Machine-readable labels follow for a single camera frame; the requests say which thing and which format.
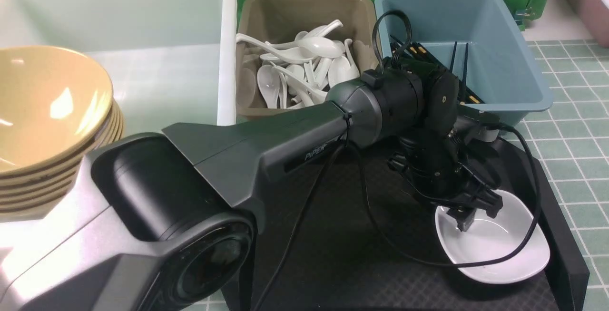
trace robotic arm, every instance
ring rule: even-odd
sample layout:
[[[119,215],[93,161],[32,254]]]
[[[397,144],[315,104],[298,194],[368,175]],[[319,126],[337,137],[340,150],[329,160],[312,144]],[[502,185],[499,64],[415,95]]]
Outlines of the robotic arm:
[[[71,192],[3,261],[0,310],[183,309],[246,260],[265,230],[266,187],[342,141],[400,136],[390,166],[466,231],[476,208],[502,207],[462,150],[498,120],[458,107],[457,87],[443,72],[370,70],[315,107],[228,127],[178,123],[89,153]]]

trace stack of bowls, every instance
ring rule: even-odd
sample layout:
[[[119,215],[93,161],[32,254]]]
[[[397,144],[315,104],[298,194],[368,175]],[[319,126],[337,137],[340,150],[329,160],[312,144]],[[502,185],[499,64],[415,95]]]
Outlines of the stack of bowls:
[[[85,153],[123,131],[112,83],[95,60],[58,47],[0,49],[0,222],[45,216]]]

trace blue bin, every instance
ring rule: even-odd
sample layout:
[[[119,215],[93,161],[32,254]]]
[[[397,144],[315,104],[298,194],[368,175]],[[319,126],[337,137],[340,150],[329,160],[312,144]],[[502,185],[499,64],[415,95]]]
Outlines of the blue bin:
[[[552,106],[552,93],[502,0],[375,0],[376,16],[402,10],[422,43],[447,67],[459,43],[453,72],[461,77],[468,43],[466,84],[485,104],[470,105],[516,125],[529,112]],[[379,27],[383,56],[391,55],[389,34],[405,40],[402,21],[388,16]]]

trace black wire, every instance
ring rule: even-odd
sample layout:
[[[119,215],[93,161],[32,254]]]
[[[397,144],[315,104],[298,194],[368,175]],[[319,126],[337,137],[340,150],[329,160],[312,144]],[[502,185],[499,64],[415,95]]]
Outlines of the black wire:
[[[275,269],[273,276],[268,281],[267,285],[265,286],[265,289],[263,289],[263,292],[261,293],[260,298],[259,298],[258,302],[256,303],[256,306],[252,309],[252,311],[259,311],[260,308],[262,307],[263,303],[265,302],[265,299],[267,298],[268,293],[270,292],[273,285],[275,284],[275,281],[277,280],[277,277],[281,273],[283,266],[285,266],[285,261],[287,260],[287,257],[290,255],[290,252],[292,251],[292,246],[294,245],[294,240],[296,239],[296,236],[298,236],[298,233],[300,231],[300,226],[302,225],[305,215],[311,208],[311,202],[313,202],[313,197],[317,194],[317,190],[319,189],[319,186],[321,185],[322,181],[324,180],[324,177],[328,173],[329,168],[332,167],[332,165],[336,161],[336,158],[344,150],[344,148],[345,148],[344,146],[339,145],[335,149],[335,151],[332,153],[332,155],[330,156],[328,161],[326,161],[326,163],[324,164],[324,167],[322,167],[322,170],[317,175],[315,182],[313,183],[313,186],[311,187],[311,190],[309,190],[309,195],[306,198],[303,208],[300,210],[300,214],[298,214],[296,223],[294,224],[294,227],[292,228],[292,233],[290,234],[290,239],[287,241],[287,246],[285,247],[285,251],[283,252],[281,261],[279,261],[279,265],[277,265],[277,268]]]
[[[511,259],[512,257],[515,257],[516,255],[518,255],[518,253],[520,253],[520,251],[522,251],[524,246],[526,246],[526,244],[529,242],[531,236],[533,235],[533,232],[535,231],[535,227],[537,226],[539,217],[541,216],[541,198],[540,198],[541,187],[540,187],[539,177],[537,176],[537,171],[535,170],[535,159],[533,158],[533,154],[531,153],[529,146],[527,145],[526,141],[524,140],[524,138],[522,137],[520,132],[518,132],[515,128],[508,126],[508,125],[501,125],[500,129],[515,134],[516,137],[518,138],[518,140],[522,143],[522,147],[524,148],[524,152],[526,153],[527,158],[529,160],[529,164],[531,166],[531,173],[533,174],[533,181],[535,183],[536,199],[535,199],[535,211],[533,212],[533,220],[531,221],[529,230],[527,231],[526,235],[524,235],[524,239],[518,245],[518,247],[516,247],[515,250],[513,250],[510,254],[507,254],[504,257],[500,257],[498,259],[480,261],[480,262],[467,262],[467,263],[429,262],[429,261],[418,259],[416,257],[413,257],[413,256],[405,253],[404,251],[402,251],[400,249],[400,247],[397,244],[395,244],[393,241],[391,241],[391,239],[389,239],[389,237],[387,237],[387,235],[385,235],[385,233],[383,233],[378,222],[376,221],[376,219],[374,219],[374,215],[372,214],[372,209],[370,207],[370,198],[368,198],[368,187],[366,185],[366,180],[365,180],[366,173],[365,173],[365,168],[363,166],[362,156],[359,154],[359,150],[357,150],[357,148],[355,146],[348,144],[347,148],[355,154],[355,157],[357,157],[357,165],[359,166],[359,179],[360,179],[360,183],[362,185],[363,204],[364,204],[364,207],[366,208],[366,212],[368,213],[368,218],[370,219],[370,222],[372,223],[372,225],[374,226],[376,231],[378,231],[378,233],[380,233],[381,237],[385,240],[385,242],[387,242],[387,244],[389,244],[392,248],[394,248],[394,250],[396,250],[398,253],[400,253],[400,255],[404,256],[406,259],[409,259],[409,260],[412,260],[412,261],[415,261],[418,263],[422,263],[424,265],[437,266],[437,267],[468,268],[468,267],[494,265],[496,263],[501,263],[501,262],[507,261],[507,260]]]
[[[381,51],[379,51],[378,42],[376,41],[376,37],[377,37],[378,31],[379,31],[379,26],[381,24],[381,21],[389,15],[400,17],[400,20],[402,20],[402,23],[404,23],[404,26],[406,27],[406,40],[404,41],[404,44],[402,44],[402,46],[400,46],[400,48],[398,48],[398,49],[396,49],[396,51],[394,51],[393,56],[392,56],[391,64],[394,68],[397,67],[398,59],[400,59],[400,56],[402,56],[402,54],[406,51],[406,49],[410,45],[411,41],[413,40],[413,26],[411,25],[410,19],[408,19],[408,16],[406,16],[406,14],[403,11],[389,10],[385,14],[381,15],[378,18],[378,20],[374,23],[374,27],[372,28],[372,51],[374,51],[374,55],[376,56],[376,59],[378,60],[378,62],[380,64],[379,65],[380,70],[381,70],[380,73],[383,73],[385,66],[383,66],[383,57],[381,56]]]

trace shallow white bowl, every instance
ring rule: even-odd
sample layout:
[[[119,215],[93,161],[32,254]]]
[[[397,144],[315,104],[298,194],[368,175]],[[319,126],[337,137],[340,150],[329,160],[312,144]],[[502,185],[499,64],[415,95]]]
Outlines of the shallow white bowl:
[[[446,215],[447,207],[435,210],[435,229],[442,248],[453,263],[487,261],[503,257],[516,249],[524,239],[533,215],[513,194],[495,190],[503,197],[503,208],[495,219],[477,210],[474,223],[462,233],[454,218]],[[550,247],[539,224],[526,246],[515,257],[495,265],[459,270],[476,281],[505,284],[523,281],[541,272],[550,261]]]

